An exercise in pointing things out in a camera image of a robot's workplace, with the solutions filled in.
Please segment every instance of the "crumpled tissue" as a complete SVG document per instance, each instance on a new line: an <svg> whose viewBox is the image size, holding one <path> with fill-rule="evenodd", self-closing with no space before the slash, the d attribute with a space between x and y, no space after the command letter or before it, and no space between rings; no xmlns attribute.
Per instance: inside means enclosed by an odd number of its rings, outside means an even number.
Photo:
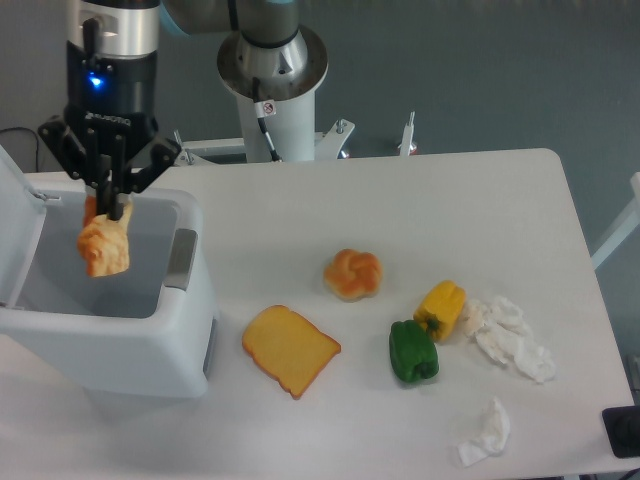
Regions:
<svg viewBox="0 0 640 480"><path fill-rule="evenodd" d="M524 312L509 299L497 296L489 304L469 299L461 314L465 334L475 338L489 358L501 365L513 362L538 383L551 380L556 364L551 352L533 339Z"/></svg>
<svg viewBox="0 0 640 480"><path fill-rule="evenodd" d="M458 455L465 467L484 460L489 456L500 455L507 444L511 423L502 403L493 397L482 419L480 433L458 445Z"/></svg>

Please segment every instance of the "metal bracket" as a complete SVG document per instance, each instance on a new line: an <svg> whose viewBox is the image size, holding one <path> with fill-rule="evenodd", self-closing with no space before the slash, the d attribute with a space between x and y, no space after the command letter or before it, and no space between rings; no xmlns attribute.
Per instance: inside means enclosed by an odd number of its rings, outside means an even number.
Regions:
<svg viewBox="0 0 640 480"><path fill-rule="evenodd" d="M402 131L402 142L398 145L398 155L401 157L415 155L418 152L418 144L413 141L413 120L415 119L415 116L416 112L411 112L409 114L409 121Z"/></svg>
<svg viewBox="0 0 640 480"><path fill-rule="evenodd" d="M335 124L333 124L331 130L329 130L324 137L316 143L315 159L328 160L345 158L345 155L342 154L343 147L355 128L356 125L354 123L348 122L343 118L339 119Z"/></svg>
<svg viewBox="0 0 640 480"><path fill-rule="evenodd" d="M594 270L604 262L613 251L640 225L640 173L631 177L634 198L611 223L596 243L595 253L591 255Z"/></svg>
<svg viewBox="0 0 640 480"><path fill-rule="evenodd" d="M355 129L355 124L347 120L340 119L333 124L327 133L316 132L315 134L315 159L326 160L329 158L347 158L349 155L343 147L349 136ZM181 158L186 159L189 165L193 165L195 160L193 155L200 157L215 157L218 155L241 155L246 153L244 139L223 138L220 140L196 140L182 142L178 131L174 131L176 141L182 147Z"/></svg>

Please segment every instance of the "pepper stem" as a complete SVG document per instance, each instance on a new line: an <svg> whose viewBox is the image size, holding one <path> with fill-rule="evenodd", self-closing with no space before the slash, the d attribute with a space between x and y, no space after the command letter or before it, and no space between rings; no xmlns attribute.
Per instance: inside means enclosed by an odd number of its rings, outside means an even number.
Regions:
<svg viewBox="0 0 640 480"><path fill-rule="evenodd" d="M430 318L427 320L427 330L430 332L437 332L440 328L440 322L435 318Z"/></svg>

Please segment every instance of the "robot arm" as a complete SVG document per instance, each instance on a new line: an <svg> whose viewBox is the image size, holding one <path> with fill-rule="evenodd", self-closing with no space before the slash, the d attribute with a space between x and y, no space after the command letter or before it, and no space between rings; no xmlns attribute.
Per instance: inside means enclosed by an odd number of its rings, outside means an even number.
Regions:
<svg viewBox="0 0 640 480"><path fill-rule="evenodd" d="M122 216L123 202L169 168L180 147L157 135L154 89L160 0L69 0L63 116L38 132L73 179L95 192L96 214ZM132 172L149 146L151 163Z"/></svg>
<svg viewBox="0 0 640 480"><path fill-rule="evenodd" d="M68 12L69 101L38 132L69 176L95 192L96 214L120 219L128 194L180 153L158 136L154 116L161 14L185 33L239 30L218 68L236 95L249 161L279 159L274 143L285 159L313 159L313 92L327 59L320 39L300 27L295 0L68 0ZM275 119L255 113L272 100L282 102ZM147 149L149 165L133 173Z"/></svg>

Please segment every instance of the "toast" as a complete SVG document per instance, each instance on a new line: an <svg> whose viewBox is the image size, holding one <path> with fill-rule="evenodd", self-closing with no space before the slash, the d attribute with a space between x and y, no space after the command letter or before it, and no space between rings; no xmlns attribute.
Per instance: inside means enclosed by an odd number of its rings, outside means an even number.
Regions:
<svg viewBox="0 0 640 480"><path fill-rule="evenodd" d="M341 350L338 342L283 305L253 319L242 335L242 347L296 400Z"/></svg>

